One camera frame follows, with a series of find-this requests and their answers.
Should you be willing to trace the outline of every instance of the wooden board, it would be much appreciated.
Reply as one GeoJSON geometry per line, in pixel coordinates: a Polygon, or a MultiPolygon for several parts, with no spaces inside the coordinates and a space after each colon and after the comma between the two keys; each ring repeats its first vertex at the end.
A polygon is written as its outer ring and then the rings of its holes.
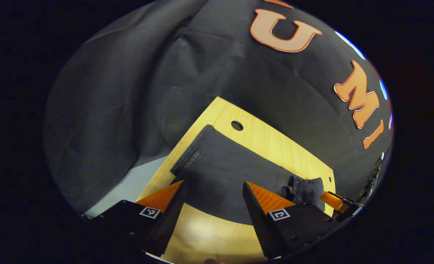
{"type": "MultiPolygon", "coordinates": [[[[170,169],[206,125],[304,179],[321,177],[324,190],[336,193],[331,168],[273,127],[217,97],[171,151],[138,200],[170,184],[175,178],[170,169]],[[243,130],[235,130],[232,121],[240,122],[243,130]]],[[[326,206],[325,213],[331,216],[332,208],[326,206]]],[[[160,259],[176,264],[202,264],[209,258],[232,264],[266,260],[253,226],[223,220],[184,204],[160,259]]]]}

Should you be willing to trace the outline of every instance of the white surface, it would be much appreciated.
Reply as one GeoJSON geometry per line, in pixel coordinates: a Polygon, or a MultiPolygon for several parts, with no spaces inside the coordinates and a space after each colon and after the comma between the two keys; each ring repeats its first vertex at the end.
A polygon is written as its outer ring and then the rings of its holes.
{"type": "Polygon", "coordinates": [[[122,199],[135,202],[166,157],[168,156],[130,169],[124,179],[116,185],[113,190],[105,195],[103,199],[86,211],[85,215],[92,219],[93,217],[105,212],[122,199]]]}

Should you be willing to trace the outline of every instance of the blue light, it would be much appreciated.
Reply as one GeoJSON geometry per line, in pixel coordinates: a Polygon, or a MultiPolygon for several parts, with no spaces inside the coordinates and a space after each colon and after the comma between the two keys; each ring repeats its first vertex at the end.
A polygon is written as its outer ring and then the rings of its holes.
{"type": "Polygon", "coordinates": [[[351,46],[351,48],[354,49],[354,51],[365,60],[365,57],[363,56],[362,52],[356,47],[354,46],[354,44],[352,44],[347,38],[345,38],[343,35],[341,35],[339,32],[335,31],[336,34],[342,39],[344,40],[344,42],[346,42],[349,46],[351,46]]]}
{"type": "Polygon", "coordinates": [[[383,81],[380,79],[380,89],[382,89],[383,97],[385,100],[388,100],[388,94],[386,93],[385,85],[383,85],[383,81]]]}

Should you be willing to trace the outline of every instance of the black cloth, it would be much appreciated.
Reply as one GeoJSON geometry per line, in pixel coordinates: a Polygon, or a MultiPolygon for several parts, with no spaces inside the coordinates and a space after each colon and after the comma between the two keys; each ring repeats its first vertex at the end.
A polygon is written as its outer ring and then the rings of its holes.
{"type": "Polygon", "coordinates": [[[46,158],[63,195],[84,212],[134,164],[169,154],[220,96],[314,154],[333,169],[336,192],[357,197],[393,137],[379,80],[368,60],[298,8],[262,0],[158,0],[100,30],[63,67],[46,106],[46,158]],[[293,20],[323,34],[301,52],[275,50],[249,32],[258,8],[287,17],[274,26],[277,37],[292,37],[293,20]],[[367,92],[380,100],[362,129],[333,90],[351,75],[351,60],[366,72],[367,92]],[[385,130],[364,149],[381,119],[385,130]]]}
{"type": "Polygon", "coordinates": [[[176,176],[172,183],[182,179],[188,183],[187,204],[232,222],[251,224],[242,197],[246,180],[281,194],[281,188],[293,175],[294,202],[308,202],[324,210],[324,202],[318,200],[324,192],[321,178],[304,180],[230,140],[211,125],[202,129],[171,172],[176,176]]]}

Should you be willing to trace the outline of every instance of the folded cloth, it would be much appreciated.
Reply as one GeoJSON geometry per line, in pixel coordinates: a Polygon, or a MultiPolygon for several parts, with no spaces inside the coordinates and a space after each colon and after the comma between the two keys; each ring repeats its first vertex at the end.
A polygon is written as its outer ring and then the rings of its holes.
{"type": "Polygon", "coordinates": [[[205,126],[171,169],[172,183],[185,179],[189,187],[186,203],[212,216],[241,224],[251,224],[242,198],[242,184],[248,180],[281,194],[294,176],[294,203],[308,202],[324,211],[319,199],[324,192],[321,178],[304,180],[264,159],[205,126]]]}

